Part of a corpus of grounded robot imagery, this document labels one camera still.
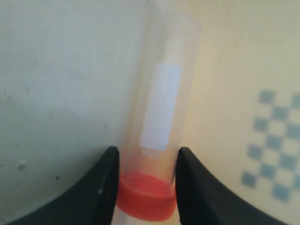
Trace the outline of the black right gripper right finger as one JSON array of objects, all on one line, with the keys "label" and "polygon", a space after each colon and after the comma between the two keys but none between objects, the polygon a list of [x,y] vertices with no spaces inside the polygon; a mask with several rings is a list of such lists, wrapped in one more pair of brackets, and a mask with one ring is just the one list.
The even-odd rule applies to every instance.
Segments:
[{"label": "black right gripper right finger", "polygon": [[297,225],[300,222],[300,164],[281,153],[274,164],[251,154],[253,169],[241,173],[247,196],[264,199],[262,210],[218,180],[187,147],[180,148],[175,191],[182,225]]}]

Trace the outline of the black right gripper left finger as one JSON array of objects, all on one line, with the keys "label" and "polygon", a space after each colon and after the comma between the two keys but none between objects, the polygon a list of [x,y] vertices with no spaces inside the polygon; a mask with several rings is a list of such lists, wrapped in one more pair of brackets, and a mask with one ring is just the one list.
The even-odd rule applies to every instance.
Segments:
[{"label": "black right gripper left finger", "polygon": [[62,195],[13,225],[110,225],[118,194],[120,154],[111,146]]}]

